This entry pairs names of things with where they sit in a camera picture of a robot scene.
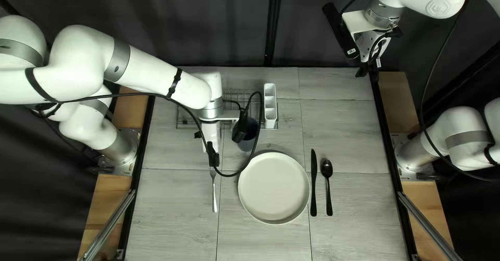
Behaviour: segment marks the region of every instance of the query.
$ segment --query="silver fork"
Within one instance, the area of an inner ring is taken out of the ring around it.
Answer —
[[[217,212],[216,175],[217,175],[216,170],[213,167],[210,167],[210,177],[212,177],[212,211],[213,212]]]

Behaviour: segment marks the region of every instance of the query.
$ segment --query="wire dish rack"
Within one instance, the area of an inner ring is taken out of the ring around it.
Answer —
[[[248,99],[250,95],[252,95],[254,91],[250,90],[231,90],[222,95],[224,100],[233,100],[240,103],[241,108],[245,108],[248,103]],[[230,102],[224,102],[224,110],[225,111],[238,111],[238,105]],[[248,116],[259,121],[259,112],[260,112],[260,102],[259,96],[253,97],[250,102],[250,106],[248,107]],[[274,124],[274,128],[271,130],[278,129],[278,121],[279,117]],[[222,120],[222,129],[223,130],[231,130],[233,125],[236,123],[235,120]],[[195,130],[197,129],[195,121],[192,117],[184,111],[181,107],[177,107],[177,129],[179,130]],[[264,123],[264,115],[262,116],[262,124],[260,126],[261,130],[266,130],[266,126]]]

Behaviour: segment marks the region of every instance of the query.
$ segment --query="black knife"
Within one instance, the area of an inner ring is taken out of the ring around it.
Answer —
[[[316,216],[316,174],[316,152],[314,152],[314,149],[311,149],[311,216]]]

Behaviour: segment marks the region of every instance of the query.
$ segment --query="white plate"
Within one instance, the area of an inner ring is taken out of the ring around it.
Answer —
[[[296,160],[279,152],[255,156],[238,180],[243,207],[257,220],[284,224],[297,218],[309,201],[309,180]]]

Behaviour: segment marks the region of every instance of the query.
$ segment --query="gray tile surface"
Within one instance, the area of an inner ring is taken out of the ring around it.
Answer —
[[[223,179],[217,261],[311,260],[307,209],[284,225],[266,225],[241,205],[237,179]]]
[[[261,130],[256,153],[277,150],[293,157],[304,166],[301,101],[278,99],[278,118],[277,130]],[[238,148],[231,140],[229,130],[224,134],[223,151],[223,170],[239,170],[250,154]]]
[[[334,172],[389,173],[372,100],[301,100],[306,170],[310,149]]]
[[[331,217],[318,172],[317,216],[309,217],[313,261],[408,260],[390,175],[334,173],[330,188]]]
[[[354,79],[356,69],[183,68],[188,73],[219,71],[227,90],[276,83],[279,129],[263,130],[257,151],[282,151],[307,171],[311,148],[319,164],[322,157],[330,159],[336,172],[330,179],[334,215],[326,216],[320,173],[316,217],[306,209],[289,224],[263,224],[241,205],[237,177],[219,176],[220,213],[212,213],[202,143],[193,139],[195,130],[177,130],[177,107],[158,99],[127,260],[406,260],[370,83]],[[230,134],[224,131],[221,154],[226,173],[247,158]]]
[[[278,98],[299,99],[298,69],[266,67],[181,67],[188,73],[218,71],[222,88],[232,90],[262,90],[266,83],[276,84]]]
[[[356,78],[358,68],[299,68],[302,99],[373,100],[368,76]]]
[[[128,261],[215,261],[218,213],[208,170],[143,169],[137,194]]]
[[[176,122],[177,105],[157,98],[142,167],[208,170],[202,141],[194,138],[196,130],[178,130]]]

